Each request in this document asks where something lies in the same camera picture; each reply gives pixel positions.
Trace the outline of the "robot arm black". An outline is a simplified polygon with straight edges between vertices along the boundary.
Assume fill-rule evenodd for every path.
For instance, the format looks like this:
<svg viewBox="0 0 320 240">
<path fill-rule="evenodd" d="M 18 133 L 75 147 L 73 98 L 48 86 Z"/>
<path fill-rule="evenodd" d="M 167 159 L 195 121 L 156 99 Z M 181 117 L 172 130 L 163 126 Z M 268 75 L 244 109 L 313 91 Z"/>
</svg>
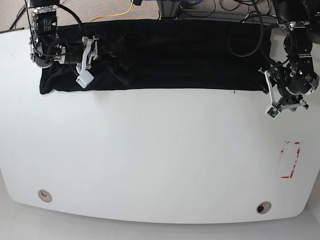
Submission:
<svg viewBox="0 0 320 240">
<path fill-rule="evenodd" d="M 99 58 L 97 36 L 89 38 L 83 35 L 84 25 L 81 19 L 59 0 L 26 0 L 25 8 L 33 9 L 28 19 L 30 30 L 30 58 L 42 69 L 47 69 L 57 62 L 68 65 L 76 75 L 76 82 L 85 89 L 94 76 L 89 72 L 92 61 Z M 78 23 L 79 32 L 74 37 L 58 35 L 58 8 L 68 12 Z"/>
<path fill-rule="evenodd" d="M 256 9 L 255 16 L 259 19 L 260 36 L 256 47 L 249 53 L 237 53 L 232 49 L 231 40 L 227 40 L 228 49 L 233 55 L 245 58 L 260 50 L 270 64 L 270 69 L 263 72 L 270 98 L 265 113 L 273 119 L 284 110 L 294 112 L 298 107 L 308 109 L 309 105 L 304 97 L 313 94 L 319 88 L 320 77 L 314 70 L 311 54 L 312 26 L 316 20 L 319 4 L 318 0 L 275 0 L 274 19 L 277 22 L 267 27 L 264 27 L 263 15 Z M 286 30 L 283 47 L 287 59 L 284 62 L 274 61 L 262 48 L 264 33 L 274 28 Z"/>
</svg>

